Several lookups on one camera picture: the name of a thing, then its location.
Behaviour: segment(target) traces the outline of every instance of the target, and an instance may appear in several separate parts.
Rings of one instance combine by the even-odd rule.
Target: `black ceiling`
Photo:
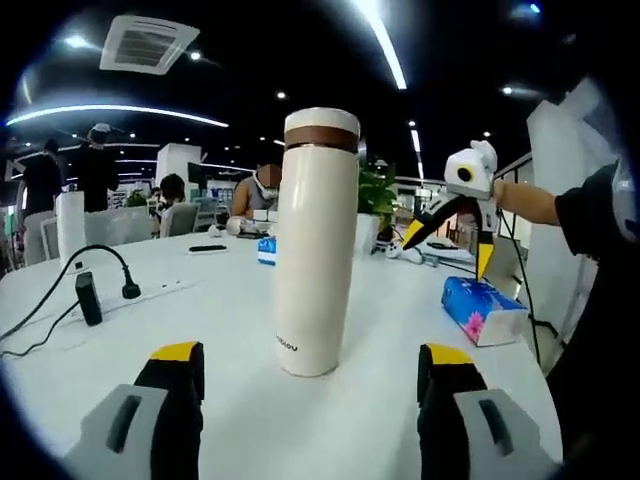
[[[37,151],[51,137],[61,146],[96,122],[122,130],[110,141],[201,145],[207,162],[254,168],[278,158],[284,118],[300,108],[338,107],[356,114],[369,151],[399,174],[417,177],[407,122],[422,145],[426,178],[442,178],[449,154],[491,132],[504,166],[529,151],[526,118],[544,98],[557,100],[583,75],[574,54],[566,12],[538,2],[540,15],[514,15],[528,2],[498,0],[379,0],[382,18],[408,88],[398,91],[376,37],[356,0],[195,2],[174,6],[77,9],[48,35],[25,66],[32,104],[18,83],[7,118],[25,111],[78,104],[128,104],[199,115],[228,123],[220,128],[159,115],[81,112],[51,115],[10,127],[4,155]],[[81,34],[101,46],[113,18],[135,14],[194,26],[201,33],[164,76],[99,70],[100,52],[70,49],[62,40]],[[505,96],[505,85],[529,96]],[[287,100],[278,100],[276,91]],[[130,140],[129,132],[136,133]],[[125,149],[126,158],[155,158],[153,149]],[[122,172],[139,164],[120,164]]]

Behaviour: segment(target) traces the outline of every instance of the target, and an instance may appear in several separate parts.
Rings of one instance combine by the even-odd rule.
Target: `white cylinder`
[[[62,267],[69,258],[87,245],[84,227],[84,192],[63,192],[56,198],[58,249]],[[88,265],[87,255],[80,255],[69,266],[67,273],[77,273]]]
[[[307,109],[285,121],[274,315],[278,361],[293,375],[314,377],[338,365],[356,231],[359,135],[357,118],[341,110]]]

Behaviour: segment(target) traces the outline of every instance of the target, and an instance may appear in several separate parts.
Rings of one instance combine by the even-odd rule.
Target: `black shirt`
[[[25,216],[53,210],[54,197],[60,193],[60,169],[48,155],[29,159],[22,176],[27,187]]]
[[[84,192],[84,211],[99,212],[108,208],[107,189],[118,188],[115,157],[109,150],[92,148],[85,143],[78,149],[75,162],[78,190]]]
[[[582,187],[556,198],[558,219],[571,252],[598,261],[584,312],[547,378],[565,452],[581,437],[614,424],[614,412],[620,409],[617,399],[635,389],[630,376],[631,350],[623,342],[626,329],[627,337],[637,341],[640,244],[627,241],[615,221],[611,190],[615,168],[601,168]]]

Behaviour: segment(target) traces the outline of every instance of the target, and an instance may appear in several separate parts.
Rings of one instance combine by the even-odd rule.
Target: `green plant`
[[[125,207],[146,207],[147,197],[145,197],[142,190],[134,190],[125,202]]]
[[[396,180],[394,167],[389,167],[384,175],[373,172],[365,166],[360,169],[358,187],[358,213],[380,215],[382,226],[391,221],[393,201],[396,194],[390,189]]]

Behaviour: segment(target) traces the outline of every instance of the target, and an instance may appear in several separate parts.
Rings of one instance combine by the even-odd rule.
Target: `white table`
[[[226,253],[185,254],[223,243]],[[116,385],[132,383],[149,355],[176,342],[205,347],[206,398],[201,478],[419,478],[416,375],[419,346],[436,342],[472,355],[489,387],[504,389],[540,427],[543,448],[562,458],[557,416],[524,341],[474,347],[440,304],[444,279],[460,272],[385,258],[354,263],[341,364],[316,379],[288,375],[275,357],[273,267],[256,261],[256,243],[205,234],[119,247],[145,292],[174,290],[118,308],[88,328],[63,321],[46,346],[6,362],[18,402],[44,444],[65,453],[80,421]],[[120,266],[104,254],[93,269],[98,294],[113,307]],[[51,261],[0,282],[1,331],[21,319],[59,272]],[[35,322],[2,346],[27,347],[46,334],[75,294],[66,280]]]

